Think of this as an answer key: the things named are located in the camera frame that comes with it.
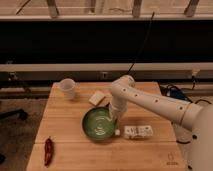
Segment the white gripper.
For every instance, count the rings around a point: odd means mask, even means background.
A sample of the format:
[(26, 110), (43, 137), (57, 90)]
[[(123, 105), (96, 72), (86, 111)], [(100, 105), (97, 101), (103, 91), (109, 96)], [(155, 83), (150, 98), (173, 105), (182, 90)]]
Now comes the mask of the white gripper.
[(112, 120), (119, 119), (126, 112), (126, 101), (112, 98), (109, 103), (109, 114)]

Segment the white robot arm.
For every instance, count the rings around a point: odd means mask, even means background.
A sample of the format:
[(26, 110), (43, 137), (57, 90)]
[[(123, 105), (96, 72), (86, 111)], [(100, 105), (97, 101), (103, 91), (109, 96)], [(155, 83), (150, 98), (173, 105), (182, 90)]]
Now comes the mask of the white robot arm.
[(191, 171), (213, 171), (213, 104), (200, 106), (184, 100), (151, 94), (135, 88), (135, 80), (124, 75), (109, 86), (113, 120), (127, 109), (127, 102), (145, 108), (192, 132), (187, 165)]

